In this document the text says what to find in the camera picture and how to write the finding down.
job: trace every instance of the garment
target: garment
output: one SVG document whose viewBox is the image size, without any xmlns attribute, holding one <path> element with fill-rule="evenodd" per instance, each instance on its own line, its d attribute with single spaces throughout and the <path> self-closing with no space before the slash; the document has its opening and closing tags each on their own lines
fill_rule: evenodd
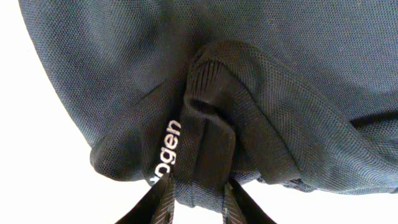
<svg viewBox="0 0 398 224">
<path fill-rule="evenodd" d="M 398 191 L 397 1 L 19 2 L 107 177 L 217 212 L 230 175 Z"/>
</svg>

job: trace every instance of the black fabric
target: black fabric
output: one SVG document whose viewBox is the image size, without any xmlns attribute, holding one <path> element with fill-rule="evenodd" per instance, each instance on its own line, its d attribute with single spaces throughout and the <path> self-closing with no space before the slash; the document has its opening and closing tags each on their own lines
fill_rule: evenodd
<svg viewBox="0 0 398 224">
<path fill-rule="evenodd" d="M 189 206 L 220 212 L 229 175 L 397 192 L 396 1 L 19 2 L 99 173 L 150 182 L 176 120 Z"/>
</svg>

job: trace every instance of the white surface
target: white surface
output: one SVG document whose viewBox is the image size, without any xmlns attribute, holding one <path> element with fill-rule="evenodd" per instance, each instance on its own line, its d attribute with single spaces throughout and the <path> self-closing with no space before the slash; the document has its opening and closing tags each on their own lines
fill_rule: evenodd
<svg viewBox="0 0 398 224">
<path fill-rule="evenodd" d="M 0 2 L 0 223 L 114 223 L 149 190 L 90 166 L 90 148 L 41 66 L 16 0 Z M 277 223 L 398 223 L 398 195 L 244 188 Z M 175 206 L 175 224 L 222 223 Z"/>
</svg>

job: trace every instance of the dark gray fabric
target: dark gray fabric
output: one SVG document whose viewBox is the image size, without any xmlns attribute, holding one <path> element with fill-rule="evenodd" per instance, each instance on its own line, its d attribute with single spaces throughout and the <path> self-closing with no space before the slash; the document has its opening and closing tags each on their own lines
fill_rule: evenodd
<svg viewBox="0 0 398 224">
<path fill-rule="evenodd" d="M 231 175 L 240 182 L 261 174 L 303 191 L 397 192 L 397 1 L 19 2 L 99 173 L 153 176 L 167 123 L 183 117 L 188 69 L 205 49 L 247 89 L 300 172 L 288 181 L 264 173 L 259 152 L 238 141 Z M 193 140 L 181 142 L 184 152 Z M 177 160 L 176 170 L 195 170 L 189 164 Z M 176 178 L 180 201 L 214 193 L 190 181 Z M 184 184 L 197 192 L 179 191 Z M 217 198 L 205 202 L 220 208 Z"/>
</svg>

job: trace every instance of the logo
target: logo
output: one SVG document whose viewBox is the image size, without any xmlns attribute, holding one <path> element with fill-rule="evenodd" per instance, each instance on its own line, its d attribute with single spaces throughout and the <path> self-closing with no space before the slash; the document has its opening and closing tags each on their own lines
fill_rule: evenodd
<svg viewBox="0 0 398 224">
<path fill-rule="evenodd" d="M 175 164 L 177 154 L 174 149 L 178 144 L 178 137 L 180 137 L 181 124 L 177 121 L 170 121 L 166 129 L 166 137 L 164 137 L 164 147 L 160 149 L 160 160 L 162 161 L 155 168 L 155 176 L 149 179 L 153 184 L 163 176 L 165 173 L 170 173 L 170 165 Z"/>
</svg>

